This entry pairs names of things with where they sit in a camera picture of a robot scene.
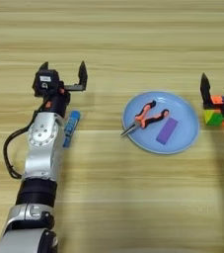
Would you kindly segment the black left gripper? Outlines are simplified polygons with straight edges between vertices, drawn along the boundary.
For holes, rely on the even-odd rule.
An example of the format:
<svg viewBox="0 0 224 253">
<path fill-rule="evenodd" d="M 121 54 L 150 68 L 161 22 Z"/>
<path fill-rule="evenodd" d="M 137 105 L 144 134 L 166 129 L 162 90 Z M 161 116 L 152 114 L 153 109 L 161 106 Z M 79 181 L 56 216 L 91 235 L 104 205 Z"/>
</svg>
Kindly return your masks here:
<svg viewBox="0 0 224 253">
<path fill-rule="evenodd" d="M 48 61 L 43 63 L 39 70 L 47 70 Z M 82 61 L 79 67 L 79 84 L 65 85 L 59 87 L 57 90 L 44 89 L 41 91 L 35 91 L 36 97 L 43 98 L 43 102 L 39 107 L 39 112 L 56 113 L 62 118 L 65 117 L 67 106 L 70 103 L 71 92 L 82 92 L 87 85 L 88 74 L 85 62 Z"/>
</svg>

